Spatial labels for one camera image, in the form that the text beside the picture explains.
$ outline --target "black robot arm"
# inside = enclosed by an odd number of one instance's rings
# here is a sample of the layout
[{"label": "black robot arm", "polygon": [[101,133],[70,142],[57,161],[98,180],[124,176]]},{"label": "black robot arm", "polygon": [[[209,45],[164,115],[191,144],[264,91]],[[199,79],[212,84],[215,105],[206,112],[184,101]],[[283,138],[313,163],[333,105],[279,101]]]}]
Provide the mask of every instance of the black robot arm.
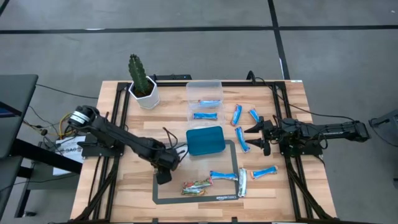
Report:
[{"label": "black robot arm", "polygon": [[175,170],[180,162],[177,151],[153,138],[135,136],[110,123],[92,106],[78,106],[68,120],[69,125],[84,133],[91,133],[97,138],[100,147],[112,148],[120,142],[129,146],[141,159],[156,168],[158,184],[172,180],[170,171]]},{"label": "black robot arm", "polygon": [[276,119],[278,125],[274,126],[271,120],[264,121],[264,117],[260,116],[259,122],[254,127],[245,130],[245,133],[262,133],[262,138],[246,142],[264,149],[265,156],[271,154],[270,142],[282,146],[281,154],[294,157],[322,154],[322,149],[327,147],[327,139],[345,138],[350,141],[365,142],[370,138],[365,124],[359,121],[315,125],[292,118]]}]

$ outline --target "plastic bin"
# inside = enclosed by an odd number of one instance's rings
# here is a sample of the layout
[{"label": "plastic bin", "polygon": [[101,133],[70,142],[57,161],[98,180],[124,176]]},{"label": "plastic bin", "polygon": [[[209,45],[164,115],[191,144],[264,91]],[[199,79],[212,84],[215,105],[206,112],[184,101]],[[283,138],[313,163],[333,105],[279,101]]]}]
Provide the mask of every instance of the plastic bin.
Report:
[{"label": "plastic bin", "polygon": [[[187,83],[188,123],[192,129],[221,126],[225,124],[223,87],[219,80]],[[201,100],[220,100],[216,107],[207,108]],[[217,113],[217,120],[193,119],[194,113]]]}]

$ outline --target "wrapped snack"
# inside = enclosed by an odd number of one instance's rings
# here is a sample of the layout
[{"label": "wrapped snack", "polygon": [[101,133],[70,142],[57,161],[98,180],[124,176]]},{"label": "wrapped snack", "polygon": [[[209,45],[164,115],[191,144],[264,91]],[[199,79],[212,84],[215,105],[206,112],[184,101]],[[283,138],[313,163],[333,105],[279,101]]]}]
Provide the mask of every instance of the wrapped snack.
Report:
[{"label": "wrapped snack", "polygon": [[221,100],[199,100],[201,108],[216,108],[221,103]]},{"label": "wrapped snack", "polygon": [[238,180],[238,176],[234,173],[223,174],[220,172],[210,171],[210,177],[212,180],[216,180],[216,179]]},{"label": "wrapped snack", "polygon": [[243,152],[245,152],[245,153],[249,152],[250,151],[250,147],[244,141],[242,127],[235,128],[235,132],[236,132],[236,137],[239,140],[239,143],[240,143],[240,145],[242,147]]},{"label": "wrapped snack", "polygon": [[207,178],[206,180],[197,180],[194,182],[184,182],[183,188],[184,189],[200,189],[204,187],[209,187],[213,185],[213,181],[211,178]]},{"label": "wrapped snack", "polygon": [[257,170],[257,171],[252,171],[251,172],[251,177],[256,180],[260,177],[262,177],[263,175],[267,175],[267,174],[276,174],[278,173],[278,167],[277,166],[272,166],[263,170]]},{"label": "wrapped snack", "polygon": [[217,119],[217,113],[194,113],[193,119]]},{"label": "wrapped snack", "polygon": [[251,114],[251,116],[256,120],[256,122],[258,123],[260,118],[259,115],[257,114],[256,109],[251,109],[249,110],[249,113]]},{"label": "wrapped snack", "polygon": [[182,189],[181,194],[186,196],[201,196],[206,193],[205,189]]},{"label": "wrapped snack", "polygon": [[240,168],[239,169],[239,197],[246,196],[246,181],[247,181],[247,172],[246,169]]},{"label": "wrapped snack", "polygon": [[231,124],[233,126],[238,124],[239,118],[241,117],[241,113],[242,113],[242,106],[236,105],[235,112],[234,112],[234,115],[232,116],[232,121],[231,121]]}]

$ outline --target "teal lid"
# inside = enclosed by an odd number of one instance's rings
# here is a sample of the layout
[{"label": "teal lid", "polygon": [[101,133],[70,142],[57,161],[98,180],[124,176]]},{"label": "teal lid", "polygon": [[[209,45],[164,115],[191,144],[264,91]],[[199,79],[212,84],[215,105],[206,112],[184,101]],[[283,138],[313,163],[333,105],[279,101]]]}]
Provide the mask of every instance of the teal lid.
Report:
[{"label": "teal lid", "polygon": [[225,149],[223,129],[215,126],[188,130],[187,144],[193,156],[222,152]]}]

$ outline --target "white paper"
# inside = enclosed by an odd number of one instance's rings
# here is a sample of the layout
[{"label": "white paper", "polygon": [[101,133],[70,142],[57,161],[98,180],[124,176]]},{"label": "white paper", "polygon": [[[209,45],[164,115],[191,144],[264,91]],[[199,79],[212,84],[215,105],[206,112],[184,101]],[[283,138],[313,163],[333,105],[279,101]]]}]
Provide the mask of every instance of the white paper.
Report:
[{"label": "white paper", "polygon": [[[62,140],[56,140],[55,143],[61,144],[61,146],[56,150],[55,152],[57,154],[62,154],[63,156],[73,159],[74,161],[77,161],[79,163],[83,163],[83,158],[81,156],[82,148],[78,146],[78,142],[85,141],[86,136],[77,136],[77,137],[69,137],[65,138]],[[52,175],[62,175],[62,174],[68,174],[70,173],[69,171],[59,169],[54,167],[52,171]]]}]

